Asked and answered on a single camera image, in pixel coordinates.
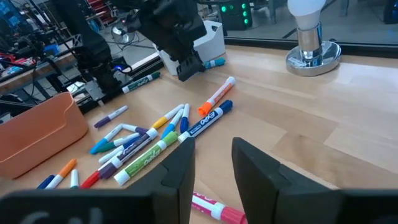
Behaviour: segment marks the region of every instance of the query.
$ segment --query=white light bulb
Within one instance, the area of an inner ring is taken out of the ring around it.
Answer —
[[[300,30],[310,30],[318,25],[325,3],[326,0],[288,0],[287,8],[296,18]]]

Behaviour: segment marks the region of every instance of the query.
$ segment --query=orange plastic bin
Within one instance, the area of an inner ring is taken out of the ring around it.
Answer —
[[[61,93],[0,125],[0,176],[14,179],[82,138],[87,122]]]

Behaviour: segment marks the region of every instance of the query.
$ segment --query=wooden table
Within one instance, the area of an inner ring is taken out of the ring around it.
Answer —
[[[72,41],[67,42],[69,47],[73,47]],[[68,50],[67,47],[62,44],[60,45],[60,52]],[[55,64],[62,68],[66,67],[67,65],[70,65],[75,62],[75,57],[72,55],[72,53],[68,53],[65,55],[62,55],[58,59],[54,60]],[[12,90],[15,90],[16,88],[22,88],[23,86],[30,84],[33,79],[35,81],[44,78],[45,76],[51,74],[53,72],[53,68],[51,67],[50,64],[45,63],[43,65],[39,65],[36,68],[35,73],[33,74],[33,70],[29,70],[27,72],[24,72],[14,78],[11,78],[9,80],[6,80],[4,82],[0,82],[0,95],[9,93]]]
[[[231,143],[242,137],[295,170],[333,187],[398,188],[398,63],[385,58],[343,56],[340,66],[319,77],[299,77],[285,69],[286,51],[227,46],[227,64],[182,83],[162,76],[86,114],[89,133],[17,180],[1,180],[0,193],[33,189],[77,158],[80,179],[99,165],[91,146],[119,123],[149,127],[181,103],[196,109],[229,77],[237,79],[223,98],[234,108],[196,139],[195,190],[243,209],[233,175]],[[123,105],[129,109],[104,128],[93,125]],[[166,157],[166,149],[129,184]],[[69,177],[59,187],[67,188]],[[118,188],[110,179],[95,188]],[[218,223],[193,211],[191,223]]]

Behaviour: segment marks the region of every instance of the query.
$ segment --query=lamp base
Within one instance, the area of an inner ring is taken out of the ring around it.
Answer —
[[[286,69],[303,77],[314,77],[334,69],[340,62],[341,48],[330,41],[322,42],[322,54],[311,60],[302,57],[299,46],[286,56]]]

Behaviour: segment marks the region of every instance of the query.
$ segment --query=marker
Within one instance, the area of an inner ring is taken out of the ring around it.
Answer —
[[[162,139],[166,137],[171,131],[175,130],[175,126],[177,123],[180,121],[180,118],[182,116],[182,113],[184,112],[184,109],[180,109],[178,113],[174,116],[173,120],[170,122],[169,125],[167,125],[166,129],[164,130],[162,134]]]
[[[96,152],[106,152],[108,150],[114,149],[115,147],[121,146],[134,138],[139,139],[139,133],[130,134],[128,136],[124,136],[123,138],[106,143],[105,145],[98,147]]]
[[[103,119],[98,121],[96,124],[94,124],[94,127],[95,128],[100,128],[100,127],[104,126],[105,124],[107,124],[108,122],[113,120],[115,117],[117,117],[121,113],[125,112],[127,109],[128,109],[127,106],[122,106],[121,108],[117,109],[115,112],[107,115],[106,117],[104,117]]]
[[[210,69],[210,68],[214,68],[217,66],[222,66],[224,64],[225,64],[225,59],[218,58],[218,59],[210,60],[210,61],[203,63],[203,66],[205,66],[205,69]]]
[[[176,108],[172,109],[170,112],[168,112],[165,116],[161,117],[160,119],[158,119],[153,125],[152,127],[155,129],[160,128],[161,126],[163,126],[163,124],[165,124],[168,120],[170,120],[175,114],[177,114],[177,112],[182,109],[184,107],[184,105],[178,105]]]
[[[70,173],[70,188],[71,189],[79,188],[79,174],[76,169],[72,170]]]
[[[210,110],[212,109],[212,107],[219,102],[219,100],[225,95],[226,92],[228,92],[229,89],[232,88],[232,86],[235,85],[235,78],[234,77],[229,77],[224,85],[222,85],[217,92],[210,97],[210,99],[208,99],[206,101],[206,103],[204,103],[203,105],[201,105],[198,108],[198,113],[202,116],[208,114],[210,112]]]
[[[197,192],[193,192],[192,207],[227,224],[248,224],[246,215]]]
[[[189,128],[189,104],[186,103],[184,106],[184,113],[182,114],[181,124],[180,124],[180,133],[184,133]]]
[[[39,186],[37,186],[36,189],[44,189],[46,186],[48,186],[51,180],[54,179],[54,177],[54,175],[49,175]]]
[[[166,137],[154,144],[145,153],[135,159],[126,168],[116,174],[113,178],[120,186],[125,184],[131,177],[136,175],[142,168],[155,159],[161,152],[177,140],[178,134],[175,131],[168,133]]]
[[[95,144],[95,146],[90,150],[90,153],[92,155],[96,154],[97,149],[100,146],[103,146],[106,143],[108,143],[113,137],[115,137],[115,135],[117,135],[122,130],[122,128],[123,128],[122,124],[117,125],[116,128],[114,128],[109,134],[107,134],[103,139],[101,139],[97,144]]]
[[[120,168],[126,161],[139,152],[142,148],[148,145],[157,136],[157,131],[154,128],[148,130],[145,135],[141,136],[134,144],[129,146],[122,152],[117,153],[110,159],[102,169],[99,170],[99,177],[101,179],[110,178],[118,168]]]
[[[136,88],[149,83],[152,80],[155,80],[160,77],[160,72],[154,72],[150,75],[145,76],[144,78],[140,78],[137,81],[128,84],[127,86],[123,87],[123,93],[128,93],[130,91],[135,90]]]
[[[65,165],[65,167],[63,167],[62,170],[54,177],[54,179],[51,180],[45,189],[54,189],[69,174],[75,165],[76,159],[69,161],[68,164]]]
[[[198,136],[202,131],[204,131],[207,127],[209,127],[216,120],[218,120],[218,118],[220,118],[224,114],[228,113],[232,109],[232,107],[233,107],[233,103],[231,100],[224,101],[224,103],[222,103],[220,105],[220,107],[214,109],[212,112],[210,112],[210,114],[205,116],[203,119],[201,119],[199,122],[194,124],[187,131],[182,133],[178,137],[178,141],[181,143],[181,142],[185,141],[186,138]]]
[[[140,134],[145,134],[148,131],[148,129],[146,128],[137,127],[131,124],[122,124],[122,127],[131,132],[140,133]]]
[[[104,164],[105,162],[108,162],[112,157],[114,157],[117,153],[127,149],[129,146],[131,146],[134,142],[136,142],[138,139],[140,139],[141,136],[138,136],[136,138],[131,139],[130,141],[126,142],[125,144],[117,147],[114,149],[112,152],[108,153],[107,155],[101,157],[98,162],[100,164]]]

